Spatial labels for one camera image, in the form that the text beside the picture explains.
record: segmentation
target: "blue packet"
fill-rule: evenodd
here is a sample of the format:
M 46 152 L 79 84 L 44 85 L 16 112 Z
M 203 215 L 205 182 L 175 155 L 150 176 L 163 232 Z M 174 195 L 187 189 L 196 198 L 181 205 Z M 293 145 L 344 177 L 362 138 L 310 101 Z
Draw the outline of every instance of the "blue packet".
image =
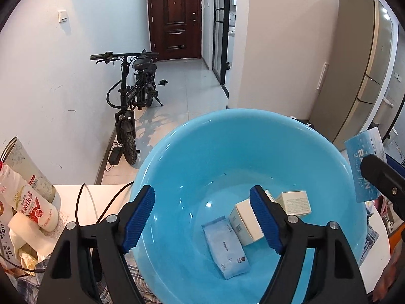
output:
M 356 201 L 360 203 L 376 200 L 379 196 L 379 191 L 363 177 L 360 164 L 363 158 L 369 154 L 375 154 L 381 160 L 387 162 L 378 128 L 375 127 L 358 134 L 346 141 L 345 146 L 352 169 L 354 187 L 356 189 Z
M 238 236 L 225 216 L 202 225 L 215 264 L 226 280 L 249 271 L 250 266 Z

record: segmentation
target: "bicycle handlebar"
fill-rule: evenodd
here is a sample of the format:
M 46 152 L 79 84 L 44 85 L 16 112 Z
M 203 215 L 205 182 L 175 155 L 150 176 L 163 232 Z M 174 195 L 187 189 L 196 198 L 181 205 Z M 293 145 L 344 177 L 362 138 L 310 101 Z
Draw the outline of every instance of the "bicycle handlebar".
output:
M 118 57 L 158 57 L 158 52 L 146 52 L 143 50 L 141 53 L 129 53 L 129 54 L 113 54 L 112 52 L 106 52 L 105 54 L 92 54 L 90 60 L 105 60 L 109 58 L 118 58 Z

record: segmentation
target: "white bottle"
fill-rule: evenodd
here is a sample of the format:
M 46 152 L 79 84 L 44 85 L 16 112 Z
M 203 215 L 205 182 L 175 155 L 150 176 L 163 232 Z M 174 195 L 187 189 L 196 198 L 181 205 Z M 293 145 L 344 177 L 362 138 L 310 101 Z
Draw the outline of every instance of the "white bottle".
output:
M 55 206 L 46 201 L 8 165 L 0 162 L 0 193 L 18 212 L 29 217 L 44 230 L 53 231 L 59 220 Z

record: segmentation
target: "silver bolt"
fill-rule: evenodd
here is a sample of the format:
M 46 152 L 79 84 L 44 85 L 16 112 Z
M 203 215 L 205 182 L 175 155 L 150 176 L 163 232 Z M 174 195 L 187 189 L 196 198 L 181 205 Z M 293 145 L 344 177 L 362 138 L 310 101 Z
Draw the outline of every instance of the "silver bolt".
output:
M 298 223 L 299 218 L 298 218 L 297 216 L 295 216 L 295 215 L 289 215 L 289 216 L 287 217 L 287 220 L 288 220 L 290 223 L 295 224 L 295 223 Z
M 338 230 L 340 228 L 339 224 L 336 222 L 330 222 L 329 226 L 331 227 L 331 229 L 334 229 L 334 230 Z
M 117 220 L 117 215 L 108 215 L 106 220 L 108 223 L 114 223 Z
M 74 229 L 76 227 L 76 223 L 75 222 L 69 222 L 67 225 L 66 225 L 66 228 L 68 229 L 68 230 L 72 230 L 72 229 Z

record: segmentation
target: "brown wooden door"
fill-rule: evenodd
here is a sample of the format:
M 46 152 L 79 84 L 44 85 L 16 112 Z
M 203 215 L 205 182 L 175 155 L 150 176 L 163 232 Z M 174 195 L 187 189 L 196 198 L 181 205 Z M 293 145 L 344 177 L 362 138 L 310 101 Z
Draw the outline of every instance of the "brown wooden door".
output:
M 148 12 L 159 60 L 201 58 L 201 0 L 148 0 Z

